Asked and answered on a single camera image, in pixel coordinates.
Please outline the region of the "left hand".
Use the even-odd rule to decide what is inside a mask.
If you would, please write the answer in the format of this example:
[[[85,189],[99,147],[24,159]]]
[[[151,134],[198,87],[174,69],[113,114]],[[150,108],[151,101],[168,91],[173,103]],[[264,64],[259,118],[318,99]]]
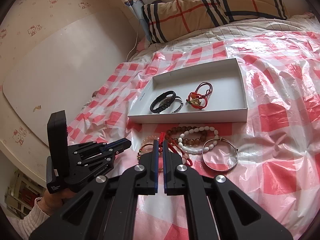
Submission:
[[[50,194],[45,191],[42,199],[37,203],[39,208],[48,216],[51,216],[55,211],[61,208],[67,199],[71,199],[76,195],[70,189],[64,189],[60,192]]]

